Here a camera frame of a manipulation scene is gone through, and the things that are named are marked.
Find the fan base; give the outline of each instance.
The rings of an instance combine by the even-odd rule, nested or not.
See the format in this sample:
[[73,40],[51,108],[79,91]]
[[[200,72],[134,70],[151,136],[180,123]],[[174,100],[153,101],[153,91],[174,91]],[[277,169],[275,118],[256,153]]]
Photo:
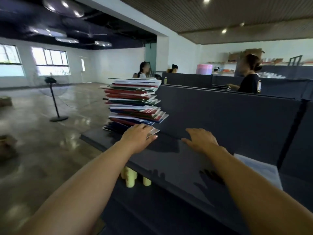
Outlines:
[[51,122],[58,122],[58,121],[63,121],[63,120],[67,120],[68,116],[60,116],[60,117],[52,117],[50,119]]

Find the forearm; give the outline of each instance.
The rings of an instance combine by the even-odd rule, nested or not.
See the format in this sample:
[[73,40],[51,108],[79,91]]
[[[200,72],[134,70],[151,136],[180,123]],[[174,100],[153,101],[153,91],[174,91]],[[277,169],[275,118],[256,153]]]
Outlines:
[[116,143],[80,169],[41,206],[20,234],[86,234],[100,216],[130,158]]
[[305,207],[226,150],[209,155],[253,234],[312,233]]

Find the black t-shirt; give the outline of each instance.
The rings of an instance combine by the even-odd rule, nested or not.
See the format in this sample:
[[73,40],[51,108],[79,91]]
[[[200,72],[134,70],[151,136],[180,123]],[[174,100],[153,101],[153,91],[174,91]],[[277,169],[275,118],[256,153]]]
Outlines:
[[260,93],[261,92],[261,81],[259,75],[249,74],[241,82],[239,92],[245,93]]

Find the pink container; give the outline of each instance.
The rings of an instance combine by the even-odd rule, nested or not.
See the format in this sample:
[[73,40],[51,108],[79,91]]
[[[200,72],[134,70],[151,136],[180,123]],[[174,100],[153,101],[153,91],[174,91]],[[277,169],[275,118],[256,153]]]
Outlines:
[[212,64],[198,64],[196,74],[211,75],[213,65]]

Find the ceiling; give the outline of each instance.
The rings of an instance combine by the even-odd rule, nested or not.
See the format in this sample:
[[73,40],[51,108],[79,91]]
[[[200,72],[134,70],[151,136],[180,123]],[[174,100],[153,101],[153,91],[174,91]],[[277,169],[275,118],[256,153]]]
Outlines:
[[313,38],[313,0],[121,1],[197,44]]
[[[156,35],[113,16],[79,3],[85,11],[81,18],[70,18],[46,9],[42,0],[0,0],[0,37],[48,43],[84,49],[142,47],[155,43]],[[54,37],[30,32],[29,27],[53,28],[65,31],[79,44],[56,41]],[[106,35],[92,35],[77,31]],[[94,45],[95,41],[112,43],[112,47]]]

